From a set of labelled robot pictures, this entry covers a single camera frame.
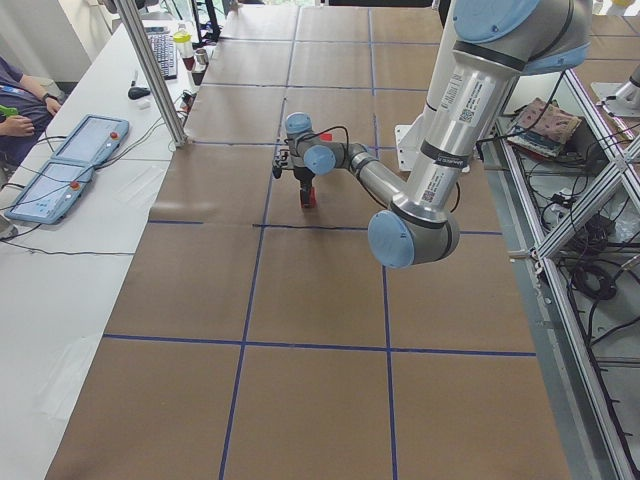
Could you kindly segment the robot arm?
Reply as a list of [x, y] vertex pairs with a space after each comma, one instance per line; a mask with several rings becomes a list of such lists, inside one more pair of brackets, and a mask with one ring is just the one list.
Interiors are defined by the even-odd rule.
[[274, 177], [292, 171], [308, 208], [313, 178], [345, 169], [384, 206], [368, 225], [370, 249], [382, 265], [446, 258], [459, 241], [446, 202], [476, 142], [521, 76], [562, 72], [585, 60], [592, 8], [590, 1], [451, 2], [423, 113], [398, 140], [400, 146], [415, 140], [407, 180], [362, 144], [323, 140], [302, 112], [285, 120]]

